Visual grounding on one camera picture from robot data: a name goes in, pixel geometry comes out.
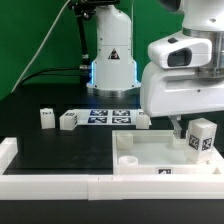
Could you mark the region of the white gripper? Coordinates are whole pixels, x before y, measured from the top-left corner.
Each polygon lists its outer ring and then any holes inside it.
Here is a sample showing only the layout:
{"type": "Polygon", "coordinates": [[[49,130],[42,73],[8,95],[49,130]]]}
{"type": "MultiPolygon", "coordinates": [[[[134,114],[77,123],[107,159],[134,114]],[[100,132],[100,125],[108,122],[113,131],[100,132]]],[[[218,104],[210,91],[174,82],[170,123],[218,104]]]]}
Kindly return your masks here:
{"type": "Polygon", "coordinates": [[[174,136],[185,139],[180,115],[224,110],[224,79],[198,78],[194,69],[164,70],[150,62],[142,75],[140,105],[149,117],[170,116],[174,136]]]}

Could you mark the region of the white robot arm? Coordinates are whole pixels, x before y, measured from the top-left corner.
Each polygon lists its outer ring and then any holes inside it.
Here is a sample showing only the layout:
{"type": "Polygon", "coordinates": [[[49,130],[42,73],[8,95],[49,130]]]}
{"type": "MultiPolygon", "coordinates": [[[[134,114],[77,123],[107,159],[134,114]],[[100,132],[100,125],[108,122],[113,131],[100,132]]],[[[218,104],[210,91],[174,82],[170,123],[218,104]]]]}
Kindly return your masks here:
{"type": "Polygon", "coordinates": [[[182,12],[182,30],[148,46],[150,62],[142,79],[132,58],[132,23],[113,3],[96,7],[96,59],[90,92],[120,97],[140,90],[140,105],[149,117],[224,110],[224,0],[159,0],[182,12]]]}

